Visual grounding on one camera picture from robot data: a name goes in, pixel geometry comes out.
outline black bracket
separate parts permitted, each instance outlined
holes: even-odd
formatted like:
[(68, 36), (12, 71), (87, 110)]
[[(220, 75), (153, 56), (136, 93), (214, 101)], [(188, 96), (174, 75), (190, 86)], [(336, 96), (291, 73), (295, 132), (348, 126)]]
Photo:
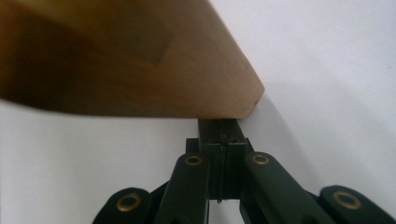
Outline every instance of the black bracket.
[(151, 193), (117, 192), (93, 224), (204, 224), (209, 200), (232, 199), (240, 200), (245, 223), (396, 224), (353, 189), (327, 187), (319, 197), (305, 191), (274, 157), (253, 150), (235, 119), (200, 119), (198, 126), (169, 182)]

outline white wall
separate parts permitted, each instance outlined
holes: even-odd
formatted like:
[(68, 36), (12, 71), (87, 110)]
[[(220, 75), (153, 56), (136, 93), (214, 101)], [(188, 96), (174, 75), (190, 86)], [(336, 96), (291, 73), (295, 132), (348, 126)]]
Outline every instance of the white wall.
[[(211, 1), (266, 87), (240, 125), (306, 189), (344, 185), (396, 217), (396, 3)], [(91, 223), (114, 192), (153, 190), (193, 119), (105, 119), (0, 102), (1, 223)], [(211, 223), (241, 223), (237, 202)]]

